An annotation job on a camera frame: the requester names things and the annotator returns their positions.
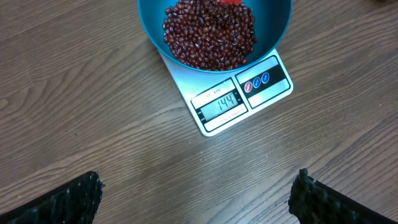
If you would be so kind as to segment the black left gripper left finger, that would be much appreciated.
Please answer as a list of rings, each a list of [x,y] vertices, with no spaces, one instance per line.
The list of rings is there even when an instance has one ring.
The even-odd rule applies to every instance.
[[[1,215],[10,224],[92,224],[102,200],[104,183],[89,171]]]

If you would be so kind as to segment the red plastic measuring scoop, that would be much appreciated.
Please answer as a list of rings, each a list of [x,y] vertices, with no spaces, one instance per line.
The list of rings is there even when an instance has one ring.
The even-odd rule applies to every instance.
[[[240,5],[243,0],[219,0],[219,2],[227,5]]]

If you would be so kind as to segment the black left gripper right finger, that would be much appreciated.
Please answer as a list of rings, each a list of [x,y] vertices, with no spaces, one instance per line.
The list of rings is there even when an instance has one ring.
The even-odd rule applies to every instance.
[[[299,170],[288,200],[289,213],[301,224],[397,224]]]

